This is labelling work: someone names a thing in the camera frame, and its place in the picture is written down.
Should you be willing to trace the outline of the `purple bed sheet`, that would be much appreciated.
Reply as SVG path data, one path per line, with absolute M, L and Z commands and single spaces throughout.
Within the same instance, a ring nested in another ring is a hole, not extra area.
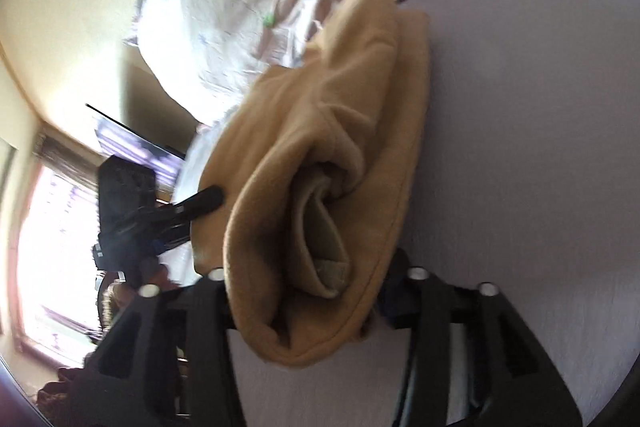
M 499 286 L 591 421 L 639 352 L 639 0 L 408 0 L 431 101 L 401 246 Z

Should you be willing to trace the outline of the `black curved television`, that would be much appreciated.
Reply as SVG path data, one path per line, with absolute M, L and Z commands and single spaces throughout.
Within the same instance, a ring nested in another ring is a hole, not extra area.
M 155 143 L 90 104 L 86 107 L 96 121 L 94 134 L 100 153 L 152 169 L 156 176 L 157 198 L 169 202 L 184 165 L 184 154 L 171 146 Z

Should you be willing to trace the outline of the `bright window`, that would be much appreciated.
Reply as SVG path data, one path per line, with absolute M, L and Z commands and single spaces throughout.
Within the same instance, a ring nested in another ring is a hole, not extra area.
M 14 261 L 17 338 L 63 366 L 81 366 L 101 336 L 96 163 L 40 134 Z

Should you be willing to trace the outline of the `tan long-sleeve shirt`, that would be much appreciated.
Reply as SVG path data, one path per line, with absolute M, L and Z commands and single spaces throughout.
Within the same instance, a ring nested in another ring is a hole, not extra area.
M 222 132 L 193 223 L 194 267 L 224 271 L 236 328 L 262 359 L 304 367 L 358 338 L 408 211 L 430 94 L 428 19 L 343 0 L 302 64 L 273 66 Z

